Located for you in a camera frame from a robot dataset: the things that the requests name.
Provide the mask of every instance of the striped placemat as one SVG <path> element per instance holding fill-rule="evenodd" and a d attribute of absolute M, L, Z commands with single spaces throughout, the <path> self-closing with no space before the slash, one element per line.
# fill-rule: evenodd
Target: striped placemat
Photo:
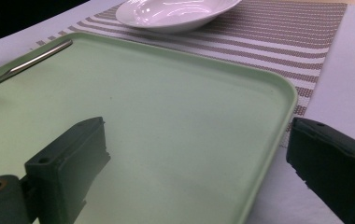
<path fill-rule="evenodd" d="M 116 20 L 118 7 L 79 21 L 37 44 L 87 32 L 269 70 L 296 87 L 299 102 L 294 116 L 302 117 L 347 5 L 244 0 L 204 27 L 183 35 L 127 27 Z"/>

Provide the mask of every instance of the table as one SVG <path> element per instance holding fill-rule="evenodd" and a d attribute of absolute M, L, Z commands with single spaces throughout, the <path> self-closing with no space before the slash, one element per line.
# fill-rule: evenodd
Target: table
<path fill-rule="evenodd" d="M 91 0 L 0 39 L 0 65 L 37 48 L 37 40 L 121 2 Z M 348 5 L 305 118 L 324 122 L 355 138 L 355 5 Z M 286 163 L 285 155 L 286 149 L 280 148 L 263 181 L 247 223 L 341 223 Z"/>

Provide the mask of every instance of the white plate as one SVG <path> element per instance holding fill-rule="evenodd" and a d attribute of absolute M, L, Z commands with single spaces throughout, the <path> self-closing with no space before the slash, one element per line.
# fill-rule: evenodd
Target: white plate
<path fill-rule="evenodd" d="M 125 25 L 158 33 L 196 29 L 231 9 L 241 0 L 129 0 L 116 12 Z"/>

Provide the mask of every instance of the metal rod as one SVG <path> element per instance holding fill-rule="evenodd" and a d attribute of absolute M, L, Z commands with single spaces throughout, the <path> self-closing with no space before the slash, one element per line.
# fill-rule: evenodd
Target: metal rod
<path fill-rule="evenodd" d="M 63 41 L 62 43 L 58 44 L 57 46 L 47 50 L 46 52 L 38 55 L 37 57 L 35 57 L 34 59 L 26 62 L 26 63 L 22 63 L 14 68 L 9 69 L 8 71 L 6 71 L 3 75 L 0 76 L 0 83 L 2 83 L 3 81 L 16 76 L 17 74 L 19 74 L 21 71 L 49 58 L 50 56 L 58 53 L 59 51 L 66 49 L 67 47 L 69 47 L 70 45 L 73 44 L 73 41 L 71 39 L 67 39 L 65 41 Z"/>

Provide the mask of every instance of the green tray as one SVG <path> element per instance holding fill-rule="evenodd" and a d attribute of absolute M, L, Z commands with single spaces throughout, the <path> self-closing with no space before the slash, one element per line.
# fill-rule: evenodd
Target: green tray
<path fill-rule="evenodd" d="M 242 224 L 297 93 L 270 72 L 71 34 L 73 45 L 0 84 L 0 175 L 73 124 L 102 116 L 111 161 L 76 223 Z"/>

